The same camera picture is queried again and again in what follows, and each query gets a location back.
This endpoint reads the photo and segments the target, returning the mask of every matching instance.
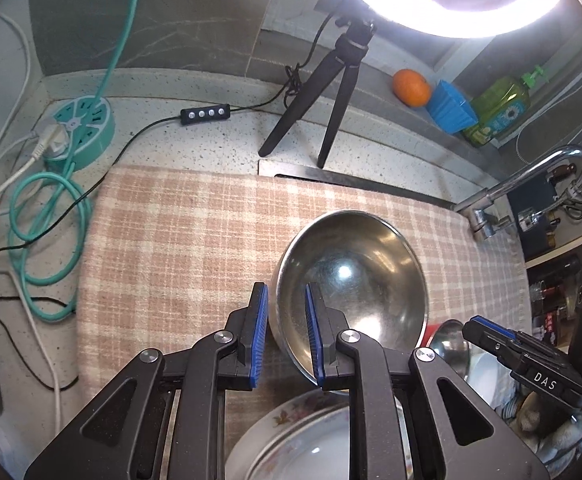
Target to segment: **plaid towel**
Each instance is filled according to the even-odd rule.
[[[271,280],[295,234],[338,209],[368,211],[404,235],[427,281],[431,322],[482,314],[530,331],[517,236],[477,244],[456,213],[370,191],[120,165],[100,190],[82,261],[78,364],[86,400],[143,348],[174,352],[222,328],[229,312],[246,306],[253,282]],[[312,388],[272,339],[268,333],[258,388],[227,392],[227,452],[261,416]],[[504,384],[500,397],[506,391]]]

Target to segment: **green dish soap bottle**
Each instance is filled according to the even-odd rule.
[[[474,146],[484,146],[515,123],[531,105],[529,89],[535,86],[539,75],[544,75],[544,71],[536,65],[533,73],[526,73],[520,79],[502,77],[473,99],[471,107],[478,123],[462,131],[464,138]]]

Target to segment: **ceramic plate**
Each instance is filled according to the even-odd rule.
[[[301,396],[290,401],[302,406],[307,400]],[[258,421],[233,448],[226,463],[226,480],[341,480],[349,477],[349,407],[331,405],[308,413],[292,424],[287,430],[271,435],[262,443],[266,431],[271,426],[270,416],[278,410],[287,413],[287,405]],[[407,478],[413,478],[411,454],[406,439],[406,425],[402,407],[398,405],[401,424]]]
[[[306,419],[312,420],[318,414],[342,408],[348,403],[346,396],[312,390],[278,406],[250,427],[231,450],[226,460],[225,479],[246,480],[252,466]]]
[[[493,407],[498,387],[498,358],[494,355],[481,353],[471,360],[467,383],[476,393]]]

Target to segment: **chrome faucet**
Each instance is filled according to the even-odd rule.
[[[582,161],[582,147],[575,144],[568,144],[567,146],[562,146],[554,152],[549,153],[549,155],[541,156],[535,162],[532,162],[530,166],[522,168],[522,170],[513,174],[497,186],[494,186],[491,189],[482,189],[463,202],[456,204],[453,207],[453,210],[469,219],[469,225],[473,231],[473,238],[476,241],[481,242],[482,240],[486,240],[504,227],[513,224],[513,221],[509,216],[498,219],[485,212],[485,209],[492,206],[497,198],[505,196],[517,187],[522,186],[525,182],[528,182],[534,176],[545,173],[549,168],[567,158],[579,158]],[[553,204],[541,211],[536,212],[534,210],[525,210],[523,213],[520,213],[517,222],[522,231],[527,231],[534,227],[543,215],[549,211],[557,209],[567,200],[581,200],[581,189],[582,167],[580,168],[576,179],[568,184],[567,188]]]

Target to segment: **stainless steel bowl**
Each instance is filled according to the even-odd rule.
[[[320,285],[326,306],[385,348],[420,345],[429,312],[424,274],[402,235],[362,211],[327,213],[290,243],[269,288],[269,323],[280,348],[312,382],[305,286]]]
[[[427,346],[466,380],[471,365],[471,346],[462,336],[463,326],[464,323],[456,319],[446,320],[431,336]]]

